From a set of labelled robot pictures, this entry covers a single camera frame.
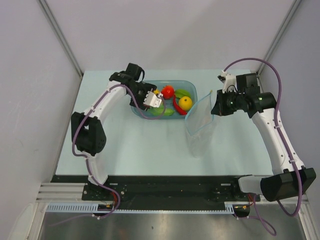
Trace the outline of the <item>clear zip top bag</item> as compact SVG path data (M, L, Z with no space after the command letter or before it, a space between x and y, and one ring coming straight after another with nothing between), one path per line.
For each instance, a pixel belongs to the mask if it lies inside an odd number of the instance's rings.
M190 154L201 158L209 149L216 128L214 115L211 113L213 92L199 99L188 111L185 119L187 146Z

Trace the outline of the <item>green star fruit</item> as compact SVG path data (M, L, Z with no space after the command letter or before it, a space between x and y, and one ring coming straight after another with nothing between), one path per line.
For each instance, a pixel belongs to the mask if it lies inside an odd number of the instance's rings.
M192 97L191 94L187 90L181 89L181 88L180 89L176 89L175 92L174 92L174 95L175 95L176 98L179 98L179 99L181 99L183 97L189 97L189 98Z

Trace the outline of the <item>yellow orange fruit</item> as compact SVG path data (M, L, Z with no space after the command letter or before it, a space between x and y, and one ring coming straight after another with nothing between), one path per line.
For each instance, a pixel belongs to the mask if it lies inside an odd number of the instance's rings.
M186 112L189 111L193 106L193 101L191 98L184 96L179 99L178 105L185 110Z

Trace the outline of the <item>red chili pepper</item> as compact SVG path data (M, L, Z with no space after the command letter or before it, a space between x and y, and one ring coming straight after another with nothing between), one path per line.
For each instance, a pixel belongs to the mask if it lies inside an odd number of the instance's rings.
M187 112L186 112L185 110L183 110L183 109L179 106L179 104L177 103L177 98L176 98L175 95L173 96L172 102L173 102L173 107L174 107L174 109L176 110L176 112L177 112L179 115L181 115L181 116L187 115Z

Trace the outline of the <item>yellow banana bunch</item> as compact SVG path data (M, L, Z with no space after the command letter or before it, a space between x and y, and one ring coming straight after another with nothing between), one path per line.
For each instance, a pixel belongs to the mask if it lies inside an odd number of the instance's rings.
M156 95L157 98L161 99L163 97L163 94L158 89L154 90L153 93Z

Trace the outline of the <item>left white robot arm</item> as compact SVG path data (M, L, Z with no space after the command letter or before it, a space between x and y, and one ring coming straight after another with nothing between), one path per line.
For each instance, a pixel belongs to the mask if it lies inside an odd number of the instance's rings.
M98 154L103 151L107 137L103 128L110 111L125 96L130 96L130 106L145 117L149 108L158 108L163 100L156 94L156 85L144 82L145 71L137 64L129 63L127 68L113 73L104 92L83 112L71 115L72 154L82 157L88 171L88 180L95 184L93 194L100 200L110 196L111 188L105 184L108 172Z

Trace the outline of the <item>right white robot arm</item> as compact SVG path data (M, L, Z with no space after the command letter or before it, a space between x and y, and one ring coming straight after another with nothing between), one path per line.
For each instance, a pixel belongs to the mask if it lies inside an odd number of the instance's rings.
M239 177L238 183L230 188L231 196L242 201L251 193L274 202L304 194L316 179L316 172L312 167L307 168L295 153L276 111L274 95L261 92L254 73L233 75L222 71L218 79L223 88L217 91L211 114L222 117L238 110L247 113L263 139L273 173L267 177Z

